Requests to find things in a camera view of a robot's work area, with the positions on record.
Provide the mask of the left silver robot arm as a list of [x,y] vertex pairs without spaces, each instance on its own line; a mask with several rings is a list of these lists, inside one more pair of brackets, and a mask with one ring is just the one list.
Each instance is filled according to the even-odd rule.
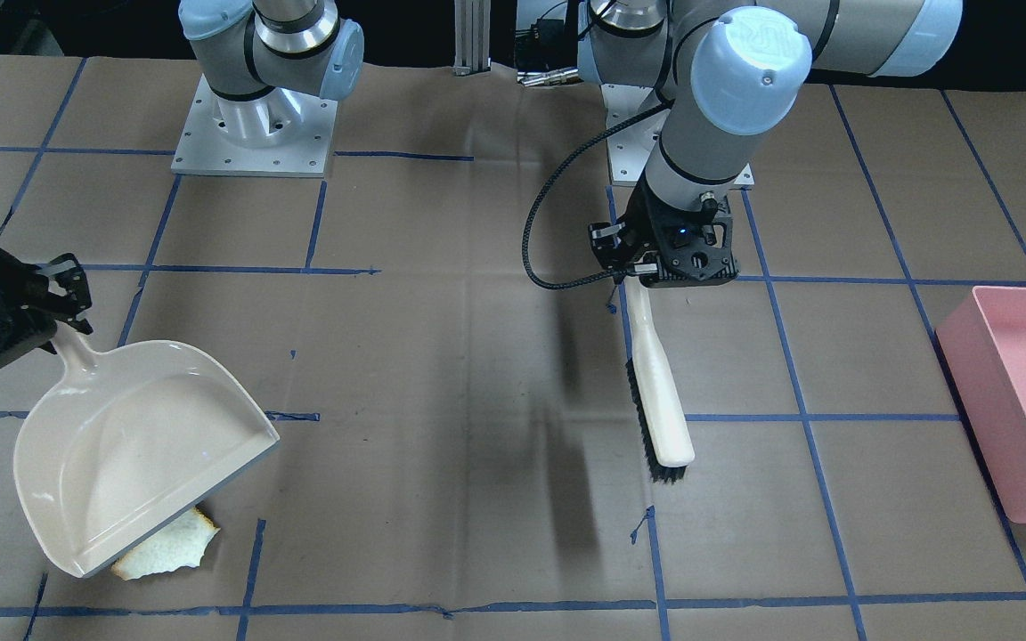
[[626,211],[588,230],[603,279],[735,279],[728,194],[811,71],[920,76],[962,13],[961,1],[583,1],[583,80],[650,89],[622,129],[664,115]]

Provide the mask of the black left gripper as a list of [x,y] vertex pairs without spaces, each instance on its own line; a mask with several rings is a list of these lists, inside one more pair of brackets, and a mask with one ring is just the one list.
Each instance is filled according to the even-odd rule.
[[647,288],[717,287],[737,279],[732,253],[728,199],[710,193],[693,210],[660,199],[644,177],[616,223],[588,226],[590,247],[601,267],[639,277]]

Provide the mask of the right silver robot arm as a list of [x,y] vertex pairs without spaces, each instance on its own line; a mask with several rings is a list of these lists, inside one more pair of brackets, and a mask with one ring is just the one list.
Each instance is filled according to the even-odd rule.
[[[338,102],[353,92],[365,36],[333,1],[183,1],[202,84],[179,139],[176,174],[322,174]],[[53,352],[61,325],[91,332],[85,271],[70,253],[28,264],[0,247],[0,369]]]

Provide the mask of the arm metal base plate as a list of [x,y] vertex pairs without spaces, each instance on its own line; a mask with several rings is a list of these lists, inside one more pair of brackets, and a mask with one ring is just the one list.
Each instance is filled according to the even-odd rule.
[[171,169],[204,177],[323,178],[338,111],[337,101],[284,88],[228,101],[201,77]]
[[628,121],[642,117],[644,112],[660,107],[656,91],[646,86],[603,85],[606,125],[614,130],[607,138],[611,183],[615,186],[635,186],[652,159],[667,164],[666,171],[676,185],[693,179],[693,169],[704,170],[704,186],[717,195],[753,187],[750,166],[754,153],[766,133],[740,135],[708,120],[702,110],[699,91],[690,84],[681,87],[684,99],[681,112],[689,116],[688,129],[672,130],[672,142],[680,142],[681,154],[665,158],[661,151],[673,151],[664,146],[664,126],[672,107],[644,117],[632,125]]

